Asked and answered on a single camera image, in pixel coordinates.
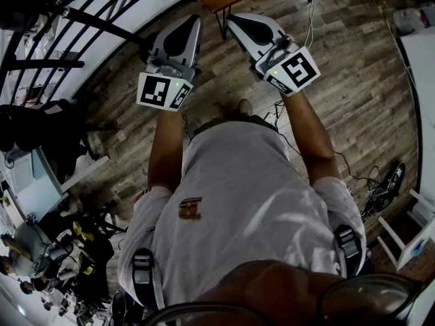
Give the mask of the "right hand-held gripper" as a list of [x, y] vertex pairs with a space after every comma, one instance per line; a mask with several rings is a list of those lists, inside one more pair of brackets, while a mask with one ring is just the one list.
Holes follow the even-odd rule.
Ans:
[[227, 27], [250, 55], [251, 69], [285, 96], [310, 85], [321, 73], [307, 47], [298, 46], [272, 18], [259, 14], [231, 14]]

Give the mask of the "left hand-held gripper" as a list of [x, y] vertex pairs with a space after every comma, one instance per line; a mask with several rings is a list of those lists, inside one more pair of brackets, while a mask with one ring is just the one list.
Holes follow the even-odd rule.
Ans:
[[198, 14], [179, 18], [145, 38], [139, 53], [145, 71], [139, 74], [138, 105], [179, 111], [194, 87], [200, 38]]

